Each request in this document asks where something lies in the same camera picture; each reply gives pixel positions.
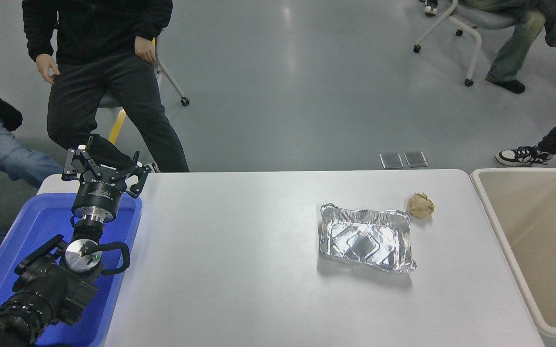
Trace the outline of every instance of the sneaker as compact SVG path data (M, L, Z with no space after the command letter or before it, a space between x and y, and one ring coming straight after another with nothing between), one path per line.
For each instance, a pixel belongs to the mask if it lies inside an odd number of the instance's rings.
M496 154L496 160L498 162L509 166L547 165L552 157L552 154L541 151L537 146L507 149Z
M438 12L438 0L426 0L423 11L426 15L436 15Z

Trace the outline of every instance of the chair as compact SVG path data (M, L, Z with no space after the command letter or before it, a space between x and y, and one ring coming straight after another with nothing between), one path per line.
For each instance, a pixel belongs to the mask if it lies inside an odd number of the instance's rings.
M181 105L183 105L183 106L190 105L190 101L188 100L187 97L185 97L183 95L183 92L181 91L181 88L179 87L179 85L177 84L175 79L172 77L172 75L170 74L170 72L168 71L166 66L164 66L164 64L162 63L162 61L160 60L160 58L158 56L158 40L157 40L157 38L154 38L153 42L154 42L154 46L156 46L156 61L157 61L156 75L158 75L158 84L161 82L162 76L166 76L166 78L168 79L170 84L175 88L175 90L177 90L177 93L179 94L179 97L181 97L181 99L179 100L181 102ZM117 107L121 107L121 103L119 103L119 101L117 101L117 99L110 92L110 90L106 89L106 92L104 93L104 95L102 95L102 98L100 99L100 104L97 107L99 107L99 108L117 108ZM110 135L108 136L108 141L111 142L113 145L115 144L115 141L117 141L117 137L119 137L119 132L121 131L123 121L125 120L125 117L126 117L126 113L125 113L125 110L122 108L121 110L119 110L119 114L117 115L117 119L115 120L113 128L110 130Z
M463 18L466 22L460 21L458 18ZM452 0L451 5L447 11L445 11L437 20L432 24L432 26L423 33L423 35L415 42L415 47L413 51L419 53L421 51L421 42L425 40L434 29L436 29L443 21L449 19L451 22L456 24L459 29L456 31L456 36L460 37L464 31L470 33L475 38L475 50L473 51L473 56L471 57L471 62L469 65L469 72L467 72L467 78L464 81L465 86L473 85L473 72L475 70L475 65L477 63L477 57L479 50L481 48L481 35L475 30L476 28L484 29L504 29L513 26L516 22L516 17L510 13L505 13L503 11L498 11L494 13L489 13L486 11L481 11L474 9L467 4L464 4L462 0Z

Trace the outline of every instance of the white table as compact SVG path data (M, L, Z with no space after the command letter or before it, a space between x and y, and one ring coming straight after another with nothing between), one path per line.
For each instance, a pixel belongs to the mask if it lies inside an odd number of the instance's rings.
M318 253L322 204L404 211L415 192L436 211L412 219L412 274ZM160 173L141 199L107 347L543 346L462 171Z

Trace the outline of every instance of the crumpled paper ball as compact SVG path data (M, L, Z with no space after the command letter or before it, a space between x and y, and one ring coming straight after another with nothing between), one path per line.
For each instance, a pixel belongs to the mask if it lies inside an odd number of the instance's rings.
M425 193L415 193L408 200L406 206L408 213L417 218L426 218L434 212L434 203L428 199Z

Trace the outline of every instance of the aluminum foil tray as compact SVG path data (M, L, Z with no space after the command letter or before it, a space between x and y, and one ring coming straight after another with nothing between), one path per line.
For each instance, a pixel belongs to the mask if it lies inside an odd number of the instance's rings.
M318 249L330 259L359 262L387 272L409 274L417 264L410 254L410 218L398 210L352 211L321 206Z

